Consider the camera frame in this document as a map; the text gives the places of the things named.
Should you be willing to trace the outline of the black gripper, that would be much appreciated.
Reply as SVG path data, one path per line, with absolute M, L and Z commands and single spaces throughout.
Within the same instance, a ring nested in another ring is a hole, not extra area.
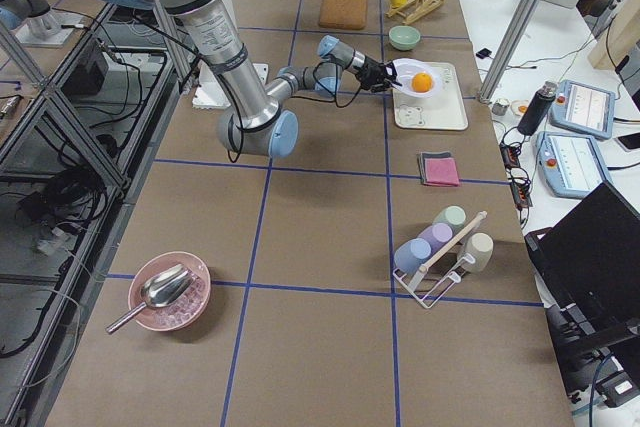
M 394 64 L 378 62 L 369 57 L 365 58 L 362 67 L 356 73 L 356 79 L 362 89 L 373 93 L 402 86 Z

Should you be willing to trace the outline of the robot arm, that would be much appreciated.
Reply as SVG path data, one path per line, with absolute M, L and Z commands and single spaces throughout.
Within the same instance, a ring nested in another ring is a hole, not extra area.
M 223 0 L 102 1 L 146 10 L 160 4 L 182 22 L 230 102 L 218 121 L 217 135 L 231 153 L 288 156 L 299 127 L 296 115 L 284 108 L 284 102 L 300 90 L 335 94 L 343 72 L 352 73 L 361 88 L 372 92 L 398 84 L 393 64 L 377 62 L 332 36 L 325 36 L 319 44 L 320 64 L 286 67 L 272 82 L 263 84 Z

